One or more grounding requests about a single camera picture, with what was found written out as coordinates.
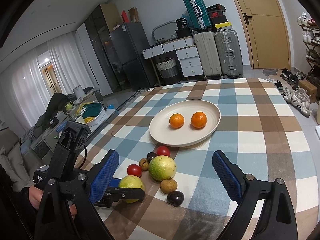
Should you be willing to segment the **person's left hand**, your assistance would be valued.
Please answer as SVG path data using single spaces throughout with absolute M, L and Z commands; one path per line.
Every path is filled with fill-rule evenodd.
M 41 189 L 36 188 L 34 185 L 29 187 L 28 190 L 28 197 L 29 197 L 29 201 L 31 203 L 31 205 L 33 206 L 33 208 L 35 208 L 36 210 L 39 209 L 40 207 L 40 202 L 43 196 L 43 191 Z M 77 209 L 75 207 L 74 204 L 72 204 L 70 207 L 70 212 L 73 218 L 75 218 L 75 215 L 77 214 Z

